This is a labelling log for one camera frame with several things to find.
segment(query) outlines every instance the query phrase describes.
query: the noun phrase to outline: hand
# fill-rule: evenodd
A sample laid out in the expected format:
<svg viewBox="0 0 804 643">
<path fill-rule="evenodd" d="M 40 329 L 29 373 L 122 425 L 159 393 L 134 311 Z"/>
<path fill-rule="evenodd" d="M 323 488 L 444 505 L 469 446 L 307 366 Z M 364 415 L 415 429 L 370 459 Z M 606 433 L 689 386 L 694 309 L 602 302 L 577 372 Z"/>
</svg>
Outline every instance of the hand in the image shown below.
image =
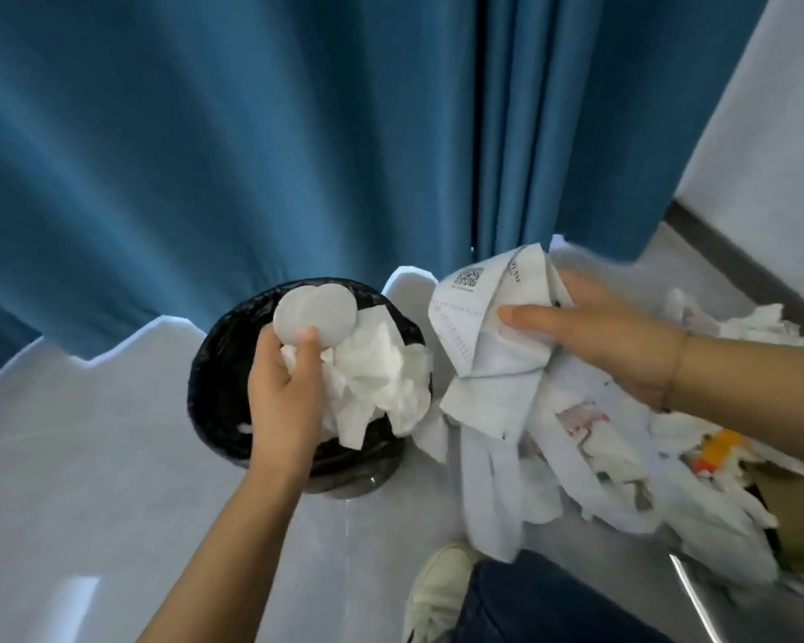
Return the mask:
<svg viewBox="0 0 804 643">
<path fill-rule="evenodd" d="M 325 409 L 318 332 L 305 329 L 291 376 L 271 325 L 263 327 L 247 378 L 253 422 L 250 470 L 271 470 L 306 483 Z"/>
<path fill-rule="evenodd" d="M 687 333 L 643 315 L 595 280 L 563 269 L 560 277 L 575 309 L 505 306 L 498 309 L 501 320 L 552 336 L 634 399 L 655 410 L 665 407 Z"/>
</svg>

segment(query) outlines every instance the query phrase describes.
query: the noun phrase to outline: jeans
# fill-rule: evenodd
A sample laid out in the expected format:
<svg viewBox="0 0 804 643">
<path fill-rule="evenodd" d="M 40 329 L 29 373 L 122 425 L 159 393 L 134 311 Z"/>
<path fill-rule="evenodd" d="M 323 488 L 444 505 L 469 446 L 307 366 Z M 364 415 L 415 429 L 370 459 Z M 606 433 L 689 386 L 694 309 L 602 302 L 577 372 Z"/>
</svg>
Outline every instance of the jeans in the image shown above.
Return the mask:
<svg viewBox="0 0 804 643">
<path fill-rule="evenodd" d="M 670 639 L 553 562 L 521 551 L 512 564 L 477 563 L 459 621 L 440 641 L 668 643 Z"/>
</svg>

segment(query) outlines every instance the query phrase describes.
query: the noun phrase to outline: baseboard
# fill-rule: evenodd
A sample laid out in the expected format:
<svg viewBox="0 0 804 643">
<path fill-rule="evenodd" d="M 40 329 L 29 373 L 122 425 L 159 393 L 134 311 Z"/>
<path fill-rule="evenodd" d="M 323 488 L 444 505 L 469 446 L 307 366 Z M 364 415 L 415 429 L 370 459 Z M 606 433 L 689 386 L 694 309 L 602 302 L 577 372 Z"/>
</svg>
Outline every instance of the baseboard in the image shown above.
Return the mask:
<svg viewBox="0 0 804 643">
<path fill-rule="evenodd" d="M 801 326 L 804 335 L 804 298 L 715 228 L 674 200 L 665 222 L 706 260 L 757 304 L 783 303 L 783 317 Z"/>
</svg>

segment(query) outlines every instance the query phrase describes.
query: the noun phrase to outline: qr code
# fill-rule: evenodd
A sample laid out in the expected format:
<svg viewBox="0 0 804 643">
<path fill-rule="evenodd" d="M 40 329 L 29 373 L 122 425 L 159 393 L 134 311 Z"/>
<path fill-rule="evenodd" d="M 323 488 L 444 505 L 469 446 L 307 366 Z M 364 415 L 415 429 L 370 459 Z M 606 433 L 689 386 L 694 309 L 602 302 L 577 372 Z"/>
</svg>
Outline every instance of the qr code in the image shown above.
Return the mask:
<svg viewBox="0 0 804 643">
<path fill-rule="evenodd" d="M 474 286 L 477 285 L 479 281 L 479 276 L 482 275 L 482 268 L 466 268 L 456 276 L 456 281 L 453 282 L 453 286 L 466 286 L 469 289 L 472 289 Z"/>
</svg>

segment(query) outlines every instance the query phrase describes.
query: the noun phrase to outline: black trash bag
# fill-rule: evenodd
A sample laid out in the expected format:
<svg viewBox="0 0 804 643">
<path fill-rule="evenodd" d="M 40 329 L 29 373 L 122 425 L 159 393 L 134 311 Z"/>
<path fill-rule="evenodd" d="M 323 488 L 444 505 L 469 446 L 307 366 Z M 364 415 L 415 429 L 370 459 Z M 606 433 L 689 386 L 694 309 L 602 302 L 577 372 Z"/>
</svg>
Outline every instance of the black trash bag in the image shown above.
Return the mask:
<svg viewBox="0 0 804 643">
<path fill-rule="evenodd" d="M 406 345 L 425 345 L 419 327 L 375 289 L 353 280 L 316 278 L 280 284 L 260 293 L 226 313 L 203 341 L 190 370 L 188 414 L 200 439 L 216 454 L 246 467 L 253 435 L 238 430 L 249 424 L 247 376 L 253 364 L 256 340 L 261 328 L 271 322 L 280 299 L 304 284 L 342 284 L 354 294 L 358 309 L 383 304 L 393 317 Z M 318 446 L 310 478 L 348 472 L 375 460 L 401 457 L 403 440 L 397 438 L 385 415 L 369 423 L 360 451 L 343 447 L 338 438 Z"/>
</svg>

